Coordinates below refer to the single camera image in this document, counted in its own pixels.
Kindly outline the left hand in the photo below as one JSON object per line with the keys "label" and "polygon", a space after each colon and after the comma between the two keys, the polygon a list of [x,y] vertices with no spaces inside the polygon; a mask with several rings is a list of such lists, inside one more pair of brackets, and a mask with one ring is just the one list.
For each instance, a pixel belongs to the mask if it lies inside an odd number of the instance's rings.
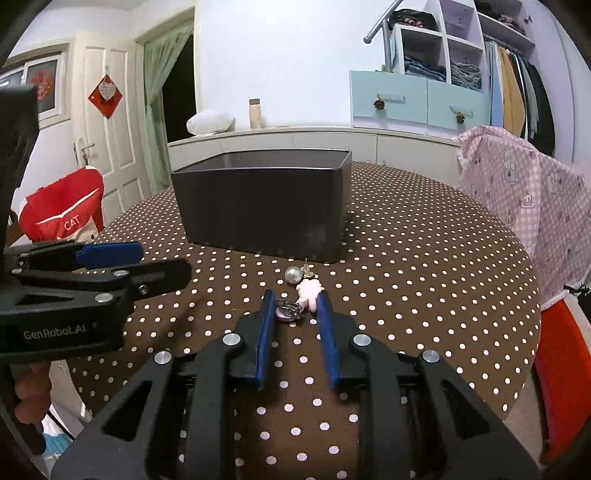
{"label": "left hand", "polygon": [[37,424],[47,415],[51,405],[50,363],[34,363],[15,383],[19,403],[16,418],[25,425]]}

